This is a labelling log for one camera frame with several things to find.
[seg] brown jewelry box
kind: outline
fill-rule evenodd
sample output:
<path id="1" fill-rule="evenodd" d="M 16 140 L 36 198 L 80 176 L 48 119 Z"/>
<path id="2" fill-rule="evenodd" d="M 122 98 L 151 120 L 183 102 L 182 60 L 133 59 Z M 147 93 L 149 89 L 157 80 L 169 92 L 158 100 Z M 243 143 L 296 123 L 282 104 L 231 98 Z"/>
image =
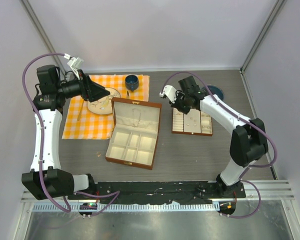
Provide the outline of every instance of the brown jewelry box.
<path id="1" fill-rule="evenodd" d="M 114 129 L 108 162 L 152 170 L 158 144 L 161 103 L 113 97 Z"/>

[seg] white wall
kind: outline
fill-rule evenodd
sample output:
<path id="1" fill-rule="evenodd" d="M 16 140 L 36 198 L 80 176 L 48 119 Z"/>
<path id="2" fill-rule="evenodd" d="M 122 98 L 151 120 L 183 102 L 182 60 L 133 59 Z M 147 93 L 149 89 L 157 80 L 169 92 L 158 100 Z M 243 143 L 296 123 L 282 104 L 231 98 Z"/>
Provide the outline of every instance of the white wall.
<path id="1" fill-rule="evenodd" d="M 300 0 L 288 0 L 247 71 L 258 116 L 278 148 L 278 176 L 300 206 Z"/>
<path id="2" fill-rule="evenodd" d="M 35 143 L 35 118 L 22 89 L 26 64 L 47 53 L 27 14 L 17 0 L 0 0 L 0 240 L 11 240 L 23 185 L 30 170 Z M 44 59 L 27 75 L 35 93 L 36 68 L 54 64 Z"/>
<path id="3" fill-rule="evenodd" d="M 30 0 L 86 71 L 240 68 L 276 0 Z"/>

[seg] gingham tablecloth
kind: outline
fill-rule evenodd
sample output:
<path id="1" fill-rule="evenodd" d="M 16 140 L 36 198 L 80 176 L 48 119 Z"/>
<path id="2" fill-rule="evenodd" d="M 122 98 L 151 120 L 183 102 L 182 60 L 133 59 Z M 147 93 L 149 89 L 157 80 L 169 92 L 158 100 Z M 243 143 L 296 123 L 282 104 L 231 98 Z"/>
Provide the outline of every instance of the gingham tablecloth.
<path id="1" fill-rule="evenodd" d="M 116 89 L 122 98 L 127 98 L 125 78 L 127 75 L 91 75 L 90 78 L 104 87 Z M 139 87 L 130 93 L 130 99 L 149 101 L 149 76 L 137 75 Z M 114 128 L 113 114 L 97 115 L 88 110 L 87 103 L 83 104 L 81 117 L 78 115 L 82 106 L 81 96 L 71 98 L 65 126 L 62 134 L 63 139 L 109 139 Z"/>

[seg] blue ceramic cup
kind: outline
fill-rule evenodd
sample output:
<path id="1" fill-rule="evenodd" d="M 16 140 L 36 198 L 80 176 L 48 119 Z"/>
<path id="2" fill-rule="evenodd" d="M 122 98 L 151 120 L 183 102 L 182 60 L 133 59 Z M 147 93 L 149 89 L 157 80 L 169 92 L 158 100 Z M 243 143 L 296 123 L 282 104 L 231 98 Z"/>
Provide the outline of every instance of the blue ceramic cup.
<path id="1" fill-rule="evenodd" d="M 136 75 L 128 75 L 125 78 L 125 87 L 133 92 L 139 87 L 139 79 Z"/>

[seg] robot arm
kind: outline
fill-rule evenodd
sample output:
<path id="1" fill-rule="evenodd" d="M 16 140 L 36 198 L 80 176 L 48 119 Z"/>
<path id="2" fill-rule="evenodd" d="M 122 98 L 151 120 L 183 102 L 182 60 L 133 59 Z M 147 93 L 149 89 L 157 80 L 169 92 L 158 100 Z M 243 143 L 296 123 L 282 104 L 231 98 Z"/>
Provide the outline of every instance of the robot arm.
<path id="1" fill-rule="evenodd" d="M 46 65 L 37 69 L 39 91 L 33 99 L 44 125 L 44 141 L 42 141 L 42 128 L 39 117 L 35 114 L 36 138 L 34 157 L 30 172 L 22 174 L 23 185 L 38 200 L 46 199 L 39 178 L 39 156 L 43 147 L 42 171 L 44 183 L 51 197 L 72 195 L 76 191 L 95 193 L 95 182 L 90 174 L 72 175 L 61 170 L 59 160 L 59 130 L 62 120 L 62 110 L 66 99 L 81 96 L 84 101 L 94 102 L 110 94 L 103 86 L 92 82 L 89 76 L 78 69 L 82 59 L 72 57 L 68 65 L 76 79 L 61 81 L 58 67 Z"/>
<path id="2" fill-rule="evenodd" d="M 268 143 L 263 135 L 239 118 L 234 118 L 219 103 L 263 131 L 265 130 L 264 123 L 258 118 L 251 120 L 249 117 L 239 114 L 221 101 L 217 95 L 214 95 L 215 101 L 207 92 L 201 91 L 192 76 L 180 80 L 179 85 L 182 91 L 166 85 L 159 94 L 160 97 L 168 98 L 171 107 L 184 114 L 187 114 L 190 109 L 197 109 L 209 114 L 231 134 L 231 159 L 227 167 L 216 178 L 220 183 L 221 192 L 231 192 L 240 181 L 246 168 L 268 152 Z"/>

